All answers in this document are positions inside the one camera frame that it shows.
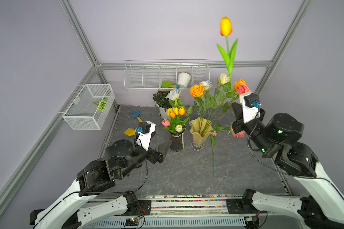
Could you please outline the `orange rose tall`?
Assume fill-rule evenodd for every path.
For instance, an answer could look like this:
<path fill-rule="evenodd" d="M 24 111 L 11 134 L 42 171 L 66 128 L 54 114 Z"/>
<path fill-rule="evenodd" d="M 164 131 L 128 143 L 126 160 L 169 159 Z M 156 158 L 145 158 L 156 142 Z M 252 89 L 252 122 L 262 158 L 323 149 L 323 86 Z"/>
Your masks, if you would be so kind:
<path fill-rule="evenodd" d="M 239 90 L 239 87 L 240 87 L 241 85 L 246 85 L 246 82 L 245 82 L 243 79 L 239 79 L 238 81 L 235 82 L 235 84 L 234 84 L 234 89 L 235 89 L 236 91 L 238 91 L 238 90 Z"/>

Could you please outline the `orange rose short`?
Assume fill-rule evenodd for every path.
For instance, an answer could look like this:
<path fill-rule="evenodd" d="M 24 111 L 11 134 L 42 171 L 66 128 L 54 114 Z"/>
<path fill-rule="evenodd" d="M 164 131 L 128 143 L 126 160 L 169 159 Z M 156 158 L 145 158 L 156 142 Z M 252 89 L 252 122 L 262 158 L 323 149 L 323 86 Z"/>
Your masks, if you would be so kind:
<path fill-rule="evenodd" d="M 204 92 L 205 90 L 200 84 L 194 85 L 190 89 L 190 94 L 194 97 L 193 108 L 198 112 L 198 127 L 196 131 L 201 136 L 203 136 L 203 119 L 206 111 Z"/>

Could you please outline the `cream rose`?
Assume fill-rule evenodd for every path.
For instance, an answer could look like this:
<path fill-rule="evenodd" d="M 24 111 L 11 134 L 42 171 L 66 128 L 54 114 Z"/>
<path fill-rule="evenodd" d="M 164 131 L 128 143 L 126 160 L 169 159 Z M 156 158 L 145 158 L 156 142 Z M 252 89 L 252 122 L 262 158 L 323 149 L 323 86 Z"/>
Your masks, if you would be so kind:
<path fill-rule="evenodd" d="M 232 86 L 230 77 L 226 73 L 222 73 L 217 79 L 217 86 L 214 89 L 214 93 L 210 95 L 210 124 L 214 131 L 223 131 L 222 127 L 217 120 L 225 114 L 232 102 Z"/>

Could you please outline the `cream tulip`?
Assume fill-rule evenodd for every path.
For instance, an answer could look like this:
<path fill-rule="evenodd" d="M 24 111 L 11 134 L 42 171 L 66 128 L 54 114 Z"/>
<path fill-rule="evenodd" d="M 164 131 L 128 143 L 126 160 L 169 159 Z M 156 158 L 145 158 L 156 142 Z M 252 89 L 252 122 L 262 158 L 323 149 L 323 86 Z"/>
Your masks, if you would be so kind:
<path fill-rule="evenodd" d="M 177 125 L 177 126 L 175 127 L 176 133 L 180 133 L 180 132 L 182 132 L 183 130 L 184 130 L 184 128 L 183 128 L 183 126 L 182 126 L 181 124 L 179 124 L 179 125 Z"/>

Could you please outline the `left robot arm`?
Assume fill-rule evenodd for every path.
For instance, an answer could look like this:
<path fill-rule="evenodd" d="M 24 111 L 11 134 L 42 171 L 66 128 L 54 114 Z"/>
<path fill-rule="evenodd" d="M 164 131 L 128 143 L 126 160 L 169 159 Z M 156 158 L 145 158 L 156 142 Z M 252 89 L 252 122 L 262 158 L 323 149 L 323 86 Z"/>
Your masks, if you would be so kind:
<path fill-rule="evenodd" d="M 90 162 L 78 173 L 68 190 L 46 209 L 30 213 L 30 225 L 35 229 L 81 229 L 108 216 L 123 215 L 137 210 L 135 191 L 119 192 L 119 197 L 97 206 L 84 205 L 100 194 L 110 194 L 115 181 L 127 177 L 142 163 L 162 163 L 172 141 L 145 150 L 143 144 L 122 139 L 105 149 L 105 156 Z"/>

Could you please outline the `white rose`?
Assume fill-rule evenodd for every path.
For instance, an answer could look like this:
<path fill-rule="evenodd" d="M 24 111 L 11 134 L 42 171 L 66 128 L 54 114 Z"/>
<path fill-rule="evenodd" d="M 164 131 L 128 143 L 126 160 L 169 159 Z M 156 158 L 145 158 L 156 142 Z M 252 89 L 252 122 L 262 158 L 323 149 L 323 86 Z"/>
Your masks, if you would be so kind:
<path fill-rule="evenodd" d="M 205 91 L 210 90 L 213 86 L 210 80 L 202 81 L 200 85 L 204 88 Z"/>

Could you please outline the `pink tulip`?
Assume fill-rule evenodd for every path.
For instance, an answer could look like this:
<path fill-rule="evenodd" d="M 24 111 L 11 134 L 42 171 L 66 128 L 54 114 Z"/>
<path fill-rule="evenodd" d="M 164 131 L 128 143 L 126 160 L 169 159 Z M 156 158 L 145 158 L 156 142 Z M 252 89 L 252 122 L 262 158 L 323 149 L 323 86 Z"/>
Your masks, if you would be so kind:
<path fill-rule="evenodd" d="M 168 130 L 168 131 L 175 130 L 174 124 L 169 119 L 164 119 L 162 121 L 162 125 L 164 126 L 165 130 Z"/>

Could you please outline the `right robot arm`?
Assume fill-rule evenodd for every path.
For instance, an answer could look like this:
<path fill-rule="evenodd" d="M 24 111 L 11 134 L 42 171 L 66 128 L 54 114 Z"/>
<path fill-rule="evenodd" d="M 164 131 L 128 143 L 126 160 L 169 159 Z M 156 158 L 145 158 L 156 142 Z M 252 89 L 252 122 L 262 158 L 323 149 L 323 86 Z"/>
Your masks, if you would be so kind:
<path fill-rule="evenodd" d="M 311 229 L 344 229 L 344 195 L 331 181 L 316 154 L 300 143 L 304 125 L 287 113 L 275 114 L 262 123 L 265 111 L 254 105 L 233 103 L 234 131 L 248 134 L 247 146 L 256 146 L 285 175 L 293 177 L 308 197 L 279 197 L 247 189 L 240 201 L 245 212 L 274 212 L 298 219 Z"/>

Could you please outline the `orange yellow tulip tall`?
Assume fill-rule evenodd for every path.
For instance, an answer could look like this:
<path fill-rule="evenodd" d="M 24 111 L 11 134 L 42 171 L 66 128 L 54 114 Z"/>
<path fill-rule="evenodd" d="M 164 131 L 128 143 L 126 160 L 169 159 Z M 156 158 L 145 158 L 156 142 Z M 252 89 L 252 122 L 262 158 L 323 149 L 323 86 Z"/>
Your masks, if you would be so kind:
<path fill-rule="evenodd" d="M 224 17 L 220 21 L 220 34 L 221 36 L 226 38 L 226 45 L 227 45 L 227 50 L 225 50 L 223 47 L 217 44 L 217 48 L 226 64 L 226 70 L 227 73 L 229 74 L 230 80 L 232 81 L 232 72 L 233 72 L 233 67 L 235 64 L 235 59 L 236 59 L 236 51 L 237 51 L 237 46 L 238 46 L 238 39 L 236 39 L 233 43 L 233 45 L 229 45 L 229 35 L 231 35 L 233 31 L 233 27 L 231 24 L 231 20 L 228 17 Z"/>

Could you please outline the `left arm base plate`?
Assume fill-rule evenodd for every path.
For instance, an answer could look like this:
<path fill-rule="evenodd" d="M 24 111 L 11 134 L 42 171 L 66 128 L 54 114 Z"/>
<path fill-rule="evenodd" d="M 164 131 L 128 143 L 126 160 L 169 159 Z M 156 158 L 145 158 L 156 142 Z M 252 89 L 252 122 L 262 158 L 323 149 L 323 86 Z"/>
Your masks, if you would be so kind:
<path fill-rule="evenodd" d="M 149 216 L 152 210 L 152 201 L 151 200 L 138 200 L 138 203 L 130 208 L 125 212 L 124 215 L 126 216 Z"/>

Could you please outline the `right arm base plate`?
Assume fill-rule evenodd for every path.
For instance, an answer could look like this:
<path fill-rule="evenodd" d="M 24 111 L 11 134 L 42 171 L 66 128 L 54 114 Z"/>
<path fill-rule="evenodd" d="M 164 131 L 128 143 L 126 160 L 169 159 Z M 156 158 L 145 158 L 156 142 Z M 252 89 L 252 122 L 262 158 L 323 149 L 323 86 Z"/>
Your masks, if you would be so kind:
<path fill-rule="evenodd" d="M 252 204 L 249 198 L 229 198 L 226 199 L 229 214 L 258 214 L 259 210 Z"/>

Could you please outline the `pink rose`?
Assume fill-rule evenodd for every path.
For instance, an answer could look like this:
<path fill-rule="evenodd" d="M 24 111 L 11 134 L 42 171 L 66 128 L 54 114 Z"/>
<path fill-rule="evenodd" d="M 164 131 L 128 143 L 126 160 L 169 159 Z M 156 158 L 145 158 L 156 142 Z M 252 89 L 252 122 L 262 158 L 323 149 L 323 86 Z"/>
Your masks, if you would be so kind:
<path fill-rule="evenodd" d="M 217 135 L 217 132 L 228 132 L 232 134 L 233 137 L 244 137 L 245 131 L 235 132 L 231 126 L 221 126 L 220 124 L 215 124 L 213 130 L 211 131 L 213 136 Z"/>
<path fill-rule="evenodd" d="M 242 104 L 237 103 L 236 101 L 239 100 L 239 96 L 243 93 L 251 92 L 251 89 L 248 88 L 247 85 L 241 85 L 239 87 L 239 90 L 236 91 L 234 89 L 234 85 L 232 87 L 232 102 L 230 103 L 230 106 L 233 109 L 234 115 L 235 115 L 235 121 L 230 123 L 231 127 L 234 127 L 238 129 L 243 124 L 243 111 L 242 111 Z"/>

